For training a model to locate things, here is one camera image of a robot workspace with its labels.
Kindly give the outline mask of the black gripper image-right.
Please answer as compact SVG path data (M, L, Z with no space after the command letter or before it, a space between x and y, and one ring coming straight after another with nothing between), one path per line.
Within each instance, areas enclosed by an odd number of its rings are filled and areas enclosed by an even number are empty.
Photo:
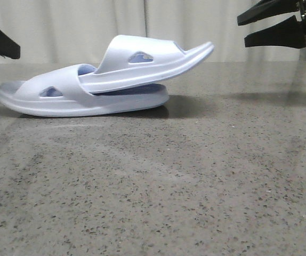
M263 30L249 34L244 38L245 47L284 46L301 49L306 47L306 1L265 0L259 1L237 17L239 26L247 25L276 15L300 12L300 21L296 16Z

